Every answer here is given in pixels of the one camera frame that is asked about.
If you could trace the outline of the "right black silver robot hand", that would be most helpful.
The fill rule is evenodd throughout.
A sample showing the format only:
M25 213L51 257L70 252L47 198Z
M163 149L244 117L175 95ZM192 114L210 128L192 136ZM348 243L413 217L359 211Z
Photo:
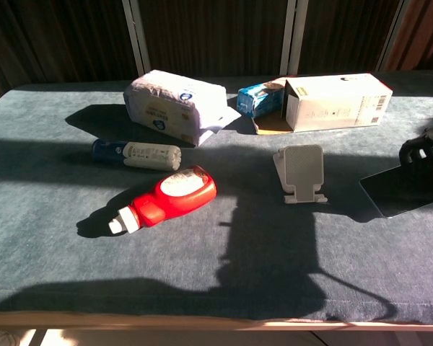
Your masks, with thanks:
M399 150L399 162L412 171L433 170L433 126L418 137L407 140Z

